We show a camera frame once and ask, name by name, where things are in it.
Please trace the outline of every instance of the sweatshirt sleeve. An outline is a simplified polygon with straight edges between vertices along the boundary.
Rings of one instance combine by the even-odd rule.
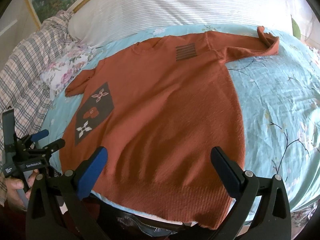
[[[270,33],[264,33],[264,27],[257,28],[258,38],[226,34],[219,32],[209,32],[211,49],[218,52],[225,62],[235,61],[245,57],[277,55],[279,50],[279,37],[274,37]]]
[[[84,93],[89,80],[94,76],[95,69],[82,70],[65,90],[66,97],[72,97]]]

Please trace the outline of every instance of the white wall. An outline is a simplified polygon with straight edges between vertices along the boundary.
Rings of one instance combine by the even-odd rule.
[[[288,0],[292,18],[301,31],[301,40],[320,49],[320,23],[306,0]]]
[[[25,1],[12,0],[0,18],[0,70],[14,47],[35,31],[37,27]]]

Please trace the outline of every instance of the orange sweatshirt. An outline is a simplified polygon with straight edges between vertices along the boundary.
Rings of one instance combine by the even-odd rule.
[[[83,93],[65,130],[63,171],[98,146],[108,163],[93,190],[119,205],[216,229],[230,201],[210,163],[220,146],[244,166],[241,109],[226,62],[275,55],[279,38],[219,32],[152,38],[83,70],[66,96]]]

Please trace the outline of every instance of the light blue bedsheet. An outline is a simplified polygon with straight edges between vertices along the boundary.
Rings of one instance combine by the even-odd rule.
[[[84,69],[96,67],[99,60],[138,41],[209,30],[257,36],[256,27],[243,25],[153,28],[105,45]],[[279,31],[271,33],[280,37],[279,55],[250,57],[228,63],[227,68],[243,114],[245,169],[267,178],[278,172],[285,181],[291,211],[296,211],[320,195],[320,70],[313,62],[312,52],[295,37]],[[66,98],[64,93],[56,98],[43,124],[50,135],[40,142],[41,146],[62,137],[81,98],[82,95]],[[59,153],[53,155],[51,164],[61,171]],[[247,221],[252,220],[258,204],[256,199]]]

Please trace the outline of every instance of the plaid blanket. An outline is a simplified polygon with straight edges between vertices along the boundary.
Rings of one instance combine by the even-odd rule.
[[[38,132],[51,101],[49,88],[39,79],[40,73],[62,54],[72,41],[68,34],[71,14],[60,11],[43,22],[41,30],[21,41],[13,50],[0,72],[0,171],[4,150],[2,113],[14,108],[15,130],[18,137]],[[0,175],[0,204],[6,200],[4,176]]]

